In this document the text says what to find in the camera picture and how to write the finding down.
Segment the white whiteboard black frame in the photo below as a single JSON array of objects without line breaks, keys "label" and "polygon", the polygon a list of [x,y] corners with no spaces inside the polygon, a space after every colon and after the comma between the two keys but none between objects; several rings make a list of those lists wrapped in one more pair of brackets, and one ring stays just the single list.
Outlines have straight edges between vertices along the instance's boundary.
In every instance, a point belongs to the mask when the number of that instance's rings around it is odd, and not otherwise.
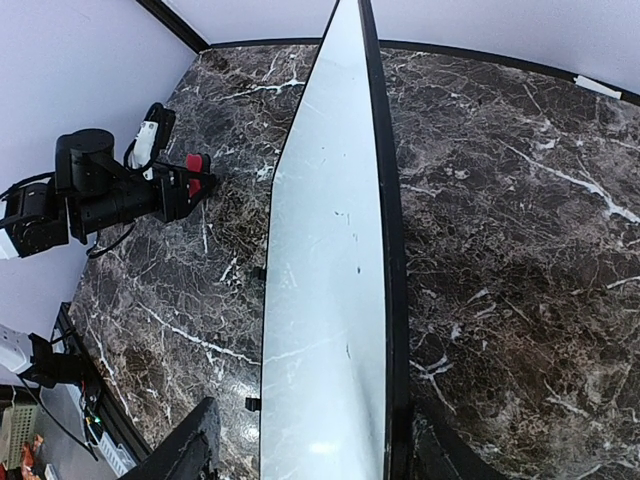
[{"label": "white whiteboard black frame", "polygon": [[276,165],[265,287],[261,477],[408,478],[402,209],[367,1],[336,3]]}]

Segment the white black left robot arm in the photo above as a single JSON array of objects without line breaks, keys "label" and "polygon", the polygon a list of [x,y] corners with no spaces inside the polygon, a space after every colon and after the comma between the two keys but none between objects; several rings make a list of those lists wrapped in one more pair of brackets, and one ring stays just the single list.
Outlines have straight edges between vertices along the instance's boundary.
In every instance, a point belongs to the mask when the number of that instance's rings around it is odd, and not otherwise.
[{"label": "white black left robot arm", "polygon": [[217,185],[211,160],[190,154],[183,166],[153,161],[130,167],[113,155],[114,137],[102,129],[61,136],[54,171],[2,193],[1,257],[27,258],[147,215],[163,223],[188,217]]}]

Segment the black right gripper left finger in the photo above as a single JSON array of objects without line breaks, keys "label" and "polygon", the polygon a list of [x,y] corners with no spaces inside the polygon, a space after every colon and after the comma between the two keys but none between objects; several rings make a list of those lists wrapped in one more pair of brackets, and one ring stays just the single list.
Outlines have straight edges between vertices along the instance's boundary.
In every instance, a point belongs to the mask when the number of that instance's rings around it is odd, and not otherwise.
[{"label": "black right gripper left finger", "polygon": [[221,421],[213,397],[205,397],[162,443],[123,480],[218,479]]}]

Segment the red bone-shaped eraser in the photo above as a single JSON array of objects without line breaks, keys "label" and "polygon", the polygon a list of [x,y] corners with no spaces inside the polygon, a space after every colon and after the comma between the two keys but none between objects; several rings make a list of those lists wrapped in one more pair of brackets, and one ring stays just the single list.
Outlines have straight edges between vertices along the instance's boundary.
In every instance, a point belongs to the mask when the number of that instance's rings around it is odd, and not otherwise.
[{"label": "red bone-shaped eraser", "polygon": [[[192,173],[203,174],[207,161],[202,154],[188,154],[186,157],[186,168]],[[189,179],[189,197],[193,198],[202,189],[202,183],[199,178],[192,177]]]}]

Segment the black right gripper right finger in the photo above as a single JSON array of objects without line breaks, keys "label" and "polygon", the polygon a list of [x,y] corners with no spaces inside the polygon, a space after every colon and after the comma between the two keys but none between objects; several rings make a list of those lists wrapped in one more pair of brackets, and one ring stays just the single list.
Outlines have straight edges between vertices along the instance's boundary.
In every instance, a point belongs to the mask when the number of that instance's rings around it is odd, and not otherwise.
[{"label": "black right gripper right finger", "polygon": [[412,479],[499,479],[484,462],[436,415],[431,405],[413,403]]}]

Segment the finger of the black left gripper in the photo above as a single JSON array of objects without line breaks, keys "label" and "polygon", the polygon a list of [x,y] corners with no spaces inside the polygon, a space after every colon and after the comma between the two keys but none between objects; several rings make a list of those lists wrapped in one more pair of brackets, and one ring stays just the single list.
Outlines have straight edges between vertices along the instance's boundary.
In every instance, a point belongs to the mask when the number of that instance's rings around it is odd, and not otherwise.
[{"label": "finger of the black left gripper", "polygon": [[207,178],[192,178],[189,180],[189,201],[191,203],[198,203],[208,197],[210,197],[218,181],[215,177]]},{"label": "finger of the black left gripper", "polygon": [[189,179],[212,179],[213,178],[213,175],[211,173],[204,172],[204,171],[188,170],[187,174]]}]

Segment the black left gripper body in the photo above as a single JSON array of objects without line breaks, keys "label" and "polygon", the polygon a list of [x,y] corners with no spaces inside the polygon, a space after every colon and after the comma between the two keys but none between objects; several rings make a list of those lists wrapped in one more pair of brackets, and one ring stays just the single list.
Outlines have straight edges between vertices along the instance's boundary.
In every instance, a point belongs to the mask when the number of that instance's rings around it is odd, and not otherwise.
[{"label": "black left gripper body", "polygon": [[116,180],[105,193],[70,198],[71,236],[86,243],[91,233],[145,215],[164,223],[183,219],[193,210],[192,185],[192,171],[161,165],[151,180],[129,175]]}]

